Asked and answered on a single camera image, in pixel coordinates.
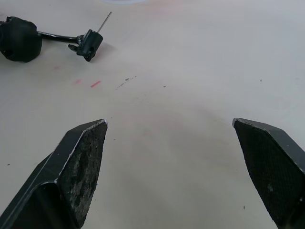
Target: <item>black plastic object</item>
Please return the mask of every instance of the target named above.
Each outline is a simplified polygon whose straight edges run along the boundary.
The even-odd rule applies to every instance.
[[[95,56],[96,51],[103,41],[103,37],[98,32],[92,30],[88,30],[85,35],[77,37],[66,37],[46,32],[38,32],[38,34],[44,39],[78,44],[78,46],[69,44],[68,47],[76,52],[76,55],[83,56],[88,62]]]
[[[79,229],[99,176],[106,120],[66,133],[0,217],[1,229]]]
[[[305,228],[305,152],[283,130],[233,120],[247,169],[279,229]]]

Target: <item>white table surface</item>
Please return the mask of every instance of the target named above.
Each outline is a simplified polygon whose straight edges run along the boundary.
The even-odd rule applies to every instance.
[[[111,10],[91,63],[56,42],[27,64],[0,57],[0,211],[66,131],[106,118],[83,228],[275,229],[231,122],[275,125],[305,148],[304,1],[0,0],[0,20],[61,35]]]

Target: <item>red mark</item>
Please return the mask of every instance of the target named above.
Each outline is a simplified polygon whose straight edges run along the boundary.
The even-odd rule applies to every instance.
[[[81,80],[76,80],[73,84],[76,85],[76,84],[79,84],[81,82]]]
[[[98,85],[101,81],[96,82],[95,84],[92,84],[91,87],[95,87],[96,85]]]

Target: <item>metal pin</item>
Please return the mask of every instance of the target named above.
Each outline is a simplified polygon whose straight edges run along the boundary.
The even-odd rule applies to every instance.
[[[103,24],[100,26],[99,30],[97,30],[97,32],[100,32],[100,31],[101,31],[101,29],[103,28],[103,26],[105,25],[106,21],[109,19],[109,17],[110,17],[111,14],[112,14],[112,12],[110,12],[110,13],[108,14],[108,16],[106,17],[105,21],[104,21]]]

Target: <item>black cable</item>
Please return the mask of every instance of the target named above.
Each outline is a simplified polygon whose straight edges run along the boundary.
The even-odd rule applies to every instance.
[[[48,39],[48,40],[58,41],[58,42],[78,44],[78,38],[77,37],[66,37],[66,36],[60,36],[60,35],[55,35],[55,34],[51,34],[51,33],[47,33],[47,32],[40,32],[40,31],[37,31],[37,33],[43,39]]]

